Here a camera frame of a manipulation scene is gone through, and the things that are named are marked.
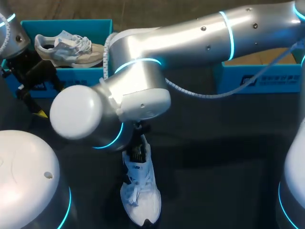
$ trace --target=shoe box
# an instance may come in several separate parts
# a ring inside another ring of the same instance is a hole
[[[244,84],[285,50],[285,48],[271,49],[215,65],[213,75],[217,93],[222,94]],[[239,94],[300,92],[301,56],[299,50],[293,51]]]
[[[71,34],[88,37],[92,43],[105,44],[107,37],[113,32],[112,20],[45,20],[45,21],[22,21],[24,30],[31,39],[30,49],[34,50],[34,39],[37,34],[46,37],[55,37],[65,30]],[[2,63],[4,70],[8,71],[6,61]],[[93,86],[103,76],[103,68],[57,68],[57,75],[65,87],[82,84]],[[13,75],[6,79],[6,83],[15,95],[20,83]],[[37,85],[30,91],[33,98],[54,98],[58,92],[46,82]]]

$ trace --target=robotic arm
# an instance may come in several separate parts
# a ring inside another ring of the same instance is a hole
[[[253,5],[177,25],[123,31],[111,40],[114,75],[92,88],[72,86],[54,100],[54,130],[101,149],[128,145],[134,123],[171,105],[163,69],[203,66],[305,38],[305,1]]]

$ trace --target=cable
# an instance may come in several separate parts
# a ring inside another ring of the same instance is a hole
[[[0,48],[0,56],[2,55],[4,49],[6,48],[6,46],[9,43],[9,39],[10,39],[10,24],[8,22],[8,20],[0,13],[0,19],[4,22],[5,25],[5,29],[6,29],[6,35],[5,35],[5,39],[4,42]]]
[[[272,66],[274,66],[277,62],[279,62],[282,58],[284,58],[286,55],[288,55],[295,48],[296,48],[296,45],[293,45],[290,49],[288,49],[285,52],[283,52],[282,54],[280,54],[270,64],[268,64],[266,67],[264,67],[255,76],[251,77],[247,82],[245,82],[240,87],[235,88],[234,90],[231,90],[229,92],[222,93],[222,94],[198,94],[198,93],[188,91],[184,88],[181,88],[178,85],[174,84],[173,82],[169,81],[168,79],[165,79],[165,80],[166,80],[167,84],[170,85],[172,88],[174,88],[177,91],[182,92],[184,94],[187,94],[187,95],[190,95],[190,96],[193,96],[193,97],[197,97],[197,98],[201,98],[201,99],[219,99],[219,98],[223,98],[223,97],[233,95],[233,94],[241,91],[242,89],[244,89],[245,87],[247,87],[251,83],[253,83],[258,77],[260,77],[262,74],[264,74],[267,70],[269,70]]]
[[[117,32],[114,32],[112,34],[110,34],[106,41],[105,41],[105,45],[104,45],[104,53],[103,53],[103,77],[104,79],[108,79],[108,58],[109,58],[109,46],[110,46],[110,41],[112,40],[112,38],[118,34]]]

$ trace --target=sneaker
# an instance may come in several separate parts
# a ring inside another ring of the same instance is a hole
[[[90,68],[102,64],[104,46],[92,44],[87,37],[62,31],[56,37],[37,35],[35,50],[55,67]]]
[[[128,168],[128,181],[121,187],[121,200],[129,218],[138,226],[151,226],[161,212],[161,195],[157,188],[151,148],[142,135],[142,150],[146,151],[146,162],[131,162],[126,151],[123,152],[123,163]]]

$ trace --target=screw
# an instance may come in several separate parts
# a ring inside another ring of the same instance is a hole
[[[22,41],[22,38],[21,38],[19,35],[17,35],[17,36],[16,36],[16,41],[17,41],[17,42],[21,42],[21,41]]]

